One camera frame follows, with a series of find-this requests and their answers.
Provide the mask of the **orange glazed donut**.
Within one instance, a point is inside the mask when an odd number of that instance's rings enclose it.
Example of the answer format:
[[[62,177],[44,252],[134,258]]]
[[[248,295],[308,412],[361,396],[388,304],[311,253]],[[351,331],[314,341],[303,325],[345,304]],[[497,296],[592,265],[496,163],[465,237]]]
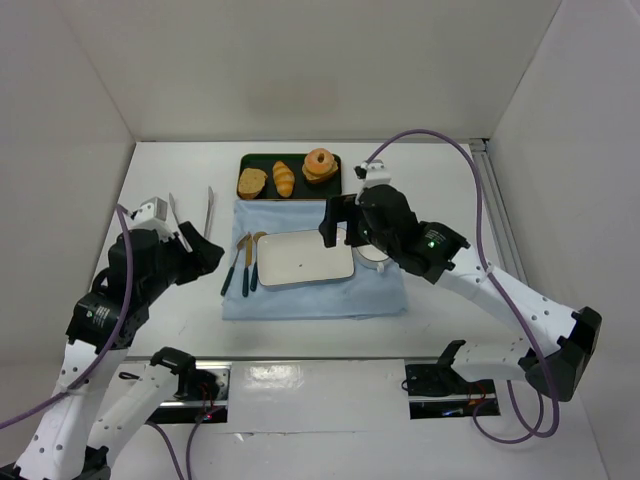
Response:
[[[326,149],[317,148],[309,152],[304,165],[314,174],[325,174],[335,162],[334,156]]]

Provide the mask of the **metal serving tongs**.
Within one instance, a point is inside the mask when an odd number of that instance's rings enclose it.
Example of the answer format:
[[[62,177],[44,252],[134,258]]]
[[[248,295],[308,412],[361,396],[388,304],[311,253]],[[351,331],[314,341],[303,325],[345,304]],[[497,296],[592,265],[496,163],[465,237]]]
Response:
[[[207,207],[206,207],[206,215],[205,215],[205,224],[202,230],[202,236],[205,239],[209,239],[209,236],[210,236],[210,231],[212,226],[212,217],[213,217],[213,211],[214,211],[214,203],[215,203],[215,192],[211,186],[208,187],[207,195],[208,195],[208,198],[207,198]],[[180,220],[177,215],[175,198],[172,193],[169,193],[168,198],[169,198],[169,208],[170,208],[173,220],[175,221],[176,226],[179,226]]]

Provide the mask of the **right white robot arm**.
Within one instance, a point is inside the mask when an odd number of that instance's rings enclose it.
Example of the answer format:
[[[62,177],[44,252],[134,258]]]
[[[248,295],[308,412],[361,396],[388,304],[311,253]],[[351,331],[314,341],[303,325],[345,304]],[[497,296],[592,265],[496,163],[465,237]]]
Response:
[[[492,359],[464,340],[451,342],[439,361],[462,379],[525,381],[538,393],[571,400],[595,352],[602,317],[592,308],[558,304],[505,271],[481,263],[461,234],[417,218],[406,197],[390,185],[326,202],[319,226],[326,247],[346,225],[350,246],[372,245],[405,272],[454,292],[511,329],[519,341]]]

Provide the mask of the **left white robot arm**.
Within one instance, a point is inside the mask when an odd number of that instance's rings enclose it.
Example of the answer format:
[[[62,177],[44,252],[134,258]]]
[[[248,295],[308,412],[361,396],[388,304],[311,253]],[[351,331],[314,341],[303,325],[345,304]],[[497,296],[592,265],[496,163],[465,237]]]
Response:
[[[219,392],[215,374],[198,369],[192,355],[163,347],[125,394],[101,409],[150,306],[169,287],[214,272],[223,254],[189,222],[172,232],[155,221],[118,236],[107,267],[74,307],[57,400],[21,456],[2,467],[2,478],[107,479],[125,445],[163,402],[213,405]]]

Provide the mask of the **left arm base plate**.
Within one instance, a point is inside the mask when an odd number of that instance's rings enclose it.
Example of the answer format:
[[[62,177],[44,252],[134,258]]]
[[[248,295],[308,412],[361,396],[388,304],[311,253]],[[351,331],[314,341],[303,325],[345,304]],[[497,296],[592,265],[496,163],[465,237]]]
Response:
[[[161,425],[193,425],[198,420],[226,423],[229,373],[228,369],[204,370],[191,364],[147,366],[140,383],[149,381],[152,391],[163,390],[165,395],[150,420]]]

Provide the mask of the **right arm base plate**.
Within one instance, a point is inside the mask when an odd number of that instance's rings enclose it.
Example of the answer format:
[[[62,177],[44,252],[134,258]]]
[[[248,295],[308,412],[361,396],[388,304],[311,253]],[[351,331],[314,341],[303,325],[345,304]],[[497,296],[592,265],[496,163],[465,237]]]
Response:
[[[469,383],[452,370],[435,363],[405,365],[406,392],[411,420],[499,416],[496,387],[491,380]]]

